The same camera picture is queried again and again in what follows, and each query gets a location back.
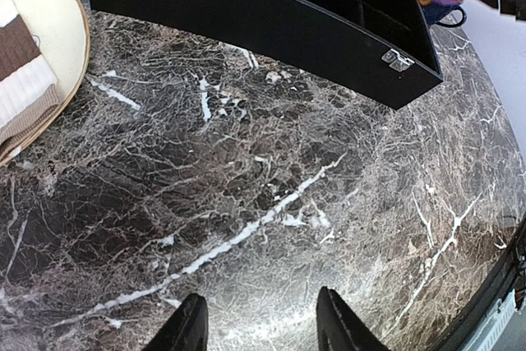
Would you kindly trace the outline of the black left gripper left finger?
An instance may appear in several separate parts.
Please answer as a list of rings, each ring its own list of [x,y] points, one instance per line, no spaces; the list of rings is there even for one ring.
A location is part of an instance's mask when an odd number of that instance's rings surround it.
[[[209,312],[204,297],[190,293],[143,351],[206,351]]]

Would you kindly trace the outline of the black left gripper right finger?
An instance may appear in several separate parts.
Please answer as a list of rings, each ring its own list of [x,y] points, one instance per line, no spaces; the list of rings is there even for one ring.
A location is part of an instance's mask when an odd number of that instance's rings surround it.
[[[320,351],[389,351],[339,294],[325,286],[316,302],[316,333]]]

